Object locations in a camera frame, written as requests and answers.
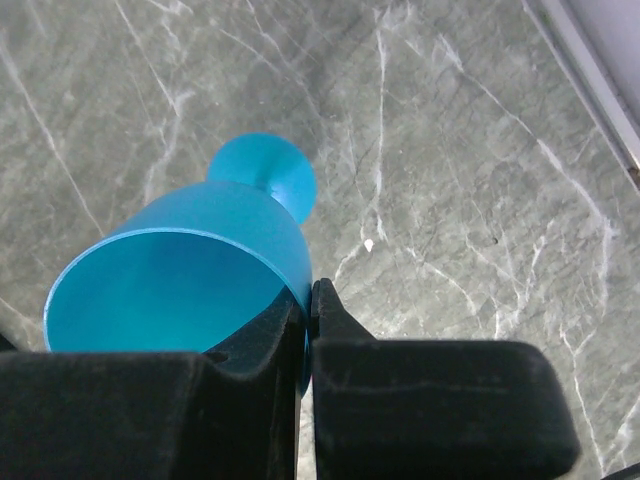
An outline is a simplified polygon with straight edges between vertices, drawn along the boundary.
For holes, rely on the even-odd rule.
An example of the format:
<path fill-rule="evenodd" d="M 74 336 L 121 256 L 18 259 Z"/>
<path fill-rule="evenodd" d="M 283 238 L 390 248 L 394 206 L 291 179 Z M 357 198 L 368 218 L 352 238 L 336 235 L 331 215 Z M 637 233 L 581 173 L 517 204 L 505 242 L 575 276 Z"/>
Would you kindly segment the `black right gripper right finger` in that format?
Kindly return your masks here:
<path fill-rule="evenodd" d="M 312 290 L 321 479 L 556 479 L 581 447 L 556 372 L 501 340 L 379 340 Z"/>

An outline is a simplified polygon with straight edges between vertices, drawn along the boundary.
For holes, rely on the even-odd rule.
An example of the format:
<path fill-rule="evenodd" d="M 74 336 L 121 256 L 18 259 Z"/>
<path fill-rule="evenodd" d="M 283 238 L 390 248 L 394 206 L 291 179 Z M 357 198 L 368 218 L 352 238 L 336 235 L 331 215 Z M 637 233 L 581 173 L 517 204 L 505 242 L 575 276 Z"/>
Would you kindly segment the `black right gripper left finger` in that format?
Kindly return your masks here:
<path fill-rule="evenodd" d="M 283 292 L 205 353 L 1 355 L 5 479 L 292 479 L 303 315 Z"/>

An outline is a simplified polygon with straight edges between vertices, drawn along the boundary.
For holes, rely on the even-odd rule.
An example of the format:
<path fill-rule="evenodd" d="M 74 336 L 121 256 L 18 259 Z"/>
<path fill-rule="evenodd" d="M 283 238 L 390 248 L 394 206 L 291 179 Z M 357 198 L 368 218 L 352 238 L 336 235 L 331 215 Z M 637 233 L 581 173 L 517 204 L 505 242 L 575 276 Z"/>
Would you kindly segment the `blue plastic wine glass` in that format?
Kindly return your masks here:
<path fill-rule="evenodd" d="M 225 143 L 206 178 L 146 205 L 74 258 L 43 312 L 60 352 L 205 352 L 280 294 L 311 307 L 301 227 L 316 199 L 305 154 L 269 133 Z"/>

